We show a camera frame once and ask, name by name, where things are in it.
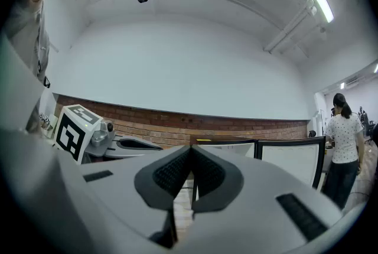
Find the ponytail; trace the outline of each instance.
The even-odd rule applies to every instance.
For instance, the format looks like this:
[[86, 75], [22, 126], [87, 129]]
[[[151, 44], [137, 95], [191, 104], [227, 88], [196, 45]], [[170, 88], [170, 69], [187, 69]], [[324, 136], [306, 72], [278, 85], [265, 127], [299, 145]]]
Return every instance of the ponytail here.
[[352, 110], [350, 109], [349, 105], [347, 102], [345, 102], [343, 109], [341, 110], [341, 115], [348, 119], [350, 115], [352, 114]]
[[352, 114], [352, 110], [350, 109], [348, 103], [345, 100], [345, 96], [341, 93], [336, 93], [333, 97], [333, 105], [336, 105], [339, 108], [342, 108], [341, 115], [348, 119]]

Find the woman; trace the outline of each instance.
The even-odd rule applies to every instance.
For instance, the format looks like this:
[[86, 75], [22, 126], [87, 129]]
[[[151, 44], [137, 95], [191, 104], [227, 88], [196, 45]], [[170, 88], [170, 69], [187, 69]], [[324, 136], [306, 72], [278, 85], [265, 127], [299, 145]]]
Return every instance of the woman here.
[[[345, 207], [348, 196], [361, 168], [364, 155], [363, 127], [359, 117], [352, 113], [344, 95], [337, 93], [333, 98], [335, 116], [331, 118], [326, 136], [335, 140], [335, 151], [325, 183], [324, 194], [340, 209]], [[359, 146], [357, 154], [356, 139]]]

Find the brick wall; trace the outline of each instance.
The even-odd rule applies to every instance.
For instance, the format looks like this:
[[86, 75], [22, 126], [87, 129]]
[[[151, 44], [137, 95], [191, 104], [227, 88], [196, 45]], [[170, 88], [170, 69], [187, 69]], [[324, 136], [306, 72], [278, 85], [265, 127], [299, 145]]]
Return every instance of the brick wall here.
[[163, 148], [189, 145], [191, 135], [226, 135], [251, 139], [298, 139], [307, 137], [307, 121], [233, 119], [145, 110], [59, 96], [55, 115], [65, 105], [81, 104], [110, 119], [117, 134], [132, 135]]

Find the partition screen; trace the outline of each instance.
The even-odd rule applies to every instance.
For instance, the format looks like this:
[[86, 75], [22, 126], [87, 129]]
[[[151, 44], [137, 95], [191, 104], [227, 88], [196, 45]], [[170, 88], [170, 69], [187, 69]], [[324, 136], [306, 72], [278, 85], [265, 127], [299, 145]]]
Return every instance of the partition screen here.
[[256, 158], [270, 162], [303, 183], [317, 188], [324, 150], [324, 136], [294, 141], [259, 141]]

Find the patterned t-shirt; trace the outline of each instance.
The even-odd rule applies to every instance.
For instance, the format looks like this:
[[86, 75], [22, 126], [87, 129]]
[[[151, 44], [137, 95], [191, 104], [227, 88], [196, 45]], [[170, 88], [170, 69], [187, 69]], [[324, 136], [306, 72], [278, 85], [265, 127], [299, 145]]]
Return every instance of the patterned t-shirt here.
[[348, 119], [342, 115], [331, 118], [325, 134], [335, 137], [335, 151], [332, 162], [343, 164], [359, 158], [356, 148], [356, 134], [362, 130], [361, 121], [355, 113], [352, 113]]

